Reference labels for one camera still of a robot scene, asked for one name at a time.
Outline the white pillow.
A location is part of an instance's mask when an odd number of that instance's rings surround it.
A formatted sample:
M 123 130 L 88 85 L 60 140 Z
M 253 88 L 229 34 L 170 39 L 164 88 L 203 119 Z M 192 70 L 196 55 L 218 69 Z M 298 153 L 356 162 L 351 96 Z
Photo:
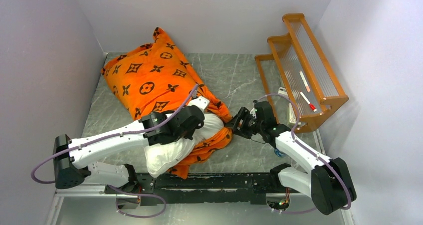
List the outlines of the white pillow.
M 224 128 L 223 121 L 213 113 L 206 113 L 204 125 L 196 129 L 193 138 L 181 138 L 169 144 L 155 144 L 144 148 L 148 173 L 156 178 L 186 158 L 195 145 L 217 135 Z

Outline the orange patterned pillowcase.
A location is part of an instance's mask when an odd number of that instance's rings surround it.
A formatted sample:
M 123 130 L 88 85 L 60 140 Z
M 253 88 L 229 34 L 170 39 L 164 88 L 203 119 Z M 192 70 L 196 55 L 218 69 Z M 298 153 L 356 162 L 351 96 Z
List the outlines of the orange patterned pillowcase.
M 205 113 L 217 115 L 223 124 L 230 121 L 227 106 L 210 92 L 169 35 L 157 27 L 153 40 L 113 58 L 101 69 L 109 89 L 132 119 L 151 112 L 175 111 L 197 85 L 198 96 L 210 101 Z M 232 131 L 224 126 L 217 135 L 195 145 L 186 158 L 166 172 L 186 179 L 191 165 L 205 162 L 231 140 Z

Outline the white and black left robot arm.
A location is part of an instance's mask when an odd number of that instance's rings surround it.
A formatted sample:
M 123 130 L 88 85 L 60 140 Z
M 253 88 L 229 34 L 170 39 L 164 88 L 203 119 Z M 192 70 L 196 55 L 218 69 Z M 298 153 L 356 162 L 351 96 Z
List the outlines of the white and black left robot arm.
M 83 182 L 107 184 L 131 193 L 138 186 L 133 166 L 114 166 L 99 159 L 135 147 L 165 145 L 193 139 L 196 129 L 204 125 L 205 108 L 188 105 L 171 113 L 152 112 L 122 128 L 96 136 L 70 139 L 63 134 L 55 138 L 53 159 L 55 187 L 69 189 Z

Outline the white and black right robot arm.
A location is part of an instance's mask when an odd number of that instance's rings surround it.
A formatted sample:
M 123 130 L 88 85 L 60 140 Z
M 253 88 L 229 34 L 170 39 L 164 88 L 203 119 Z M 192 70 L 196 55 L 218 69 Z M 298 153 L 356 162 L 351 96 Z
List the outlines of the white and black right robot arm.
M 324 215 L 349 209 L 357 198 L 346 162 L 314 150 L 288 126 L 279 124 L 269 102 L 256 102 L 252 111 L 240 108 L 225 127 L 246 139 L 259 134 L 265 143 L 292 158 L 302 168 L 298 170 L 289 164 L 274 167 L 269 179 L 273 191 L 289 188 L 300 192 Z

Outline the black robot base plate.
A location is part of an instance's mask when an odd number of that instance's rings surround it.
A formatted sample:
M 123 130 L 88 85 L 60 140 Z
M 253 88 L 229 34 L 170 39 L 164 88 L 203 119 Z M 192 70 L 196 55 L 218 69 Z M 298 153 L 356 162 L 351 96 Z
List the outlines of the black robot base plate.
M 120 187 L 130 195 L 142 194 L 140 205 L 250 203 L 265 205 L 284 198 L 287 188 L 270 172 L 190 173 L 186 179 L 173 174 L 151 177 L 138 173 L 137 179 Z

